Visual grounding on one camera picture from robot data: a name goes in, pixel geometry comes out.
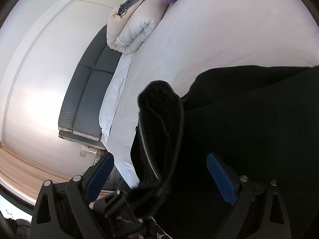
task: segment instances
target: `metal screw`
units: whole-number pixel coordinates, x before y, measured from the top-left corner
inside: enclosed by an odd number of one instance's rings
[[[245,175],[240,176],[239,179],[240,179],[242,182],[247,182],[247,181],[248,181],[248,177],[245,176]]]
[[[50,184],[51,184],[51,181],[49,181],[49,180],[47,180],[47,181],[45,181],[45,182],[43,183],[43,185],[46,186],[46,187],[49,186]]]
[[[81,176],[80,175],[76,175],[72,178],[73,181],[78,182],[79,180],[81,180]]]
[[[275,180],[271,180],[271,181],[270,181],[270,184],[271,184],[272,186],[277,186],[278,183],[277,183],[277,181],[275,181]]]

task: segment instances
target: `blue rubber grip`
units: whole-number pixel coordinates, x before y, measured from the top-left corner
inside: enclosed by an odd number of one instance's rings
[[[90,204],[90,202],[96,201],[113,167],[114,167],[114,157],[112,154],[108,154],[106,158],[103,159],[102,164],[95,171],[90,181],[87,183],[85,198],[84,198],[84,202],[86,204]]]
[[[239,182],[236,182],[237,177],[234,177],[232,173],[227,172],[223,162],[217,159],[213,153],[207,156],[206,163],[224,201],[229,202],[234,206],[237,202],[239,190]]]

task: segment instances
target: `white bed sheet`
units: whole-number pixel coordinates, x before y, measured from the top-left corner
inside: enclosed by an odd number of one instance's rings
[[[120,96],[125,85],[127,74],[135,53],[120,57],[112,80],[105,92],[98,121],[102,128],[101,142],[106,145],[110,134],[113,118],[119,104]]]
[[[183,96],[211,68],[319,64],[319,28],[301,0],[178,0],[135,53],[106,145],[130,187],[138,94],[153,80]]]

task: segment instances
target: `folded comforter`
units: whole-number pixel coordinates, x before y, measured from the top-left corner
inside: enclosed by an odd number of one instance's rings
[[[114,8],[106,30],[107,44],[123,54],[136,52],[153,33],[163,18],[167,5],[160,0],[144,0],[132,13],[130,9],[118,15],[121,6]]]

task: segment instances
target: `black bag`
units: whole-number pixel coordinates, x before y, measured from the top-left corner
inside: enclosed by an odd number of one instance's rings
[[[131,159],[140,183],[127,197],[138,218],[153,216],[169,192],[180,151],[184,111],[164,81],[150,83],[138,97],[140,108]]]

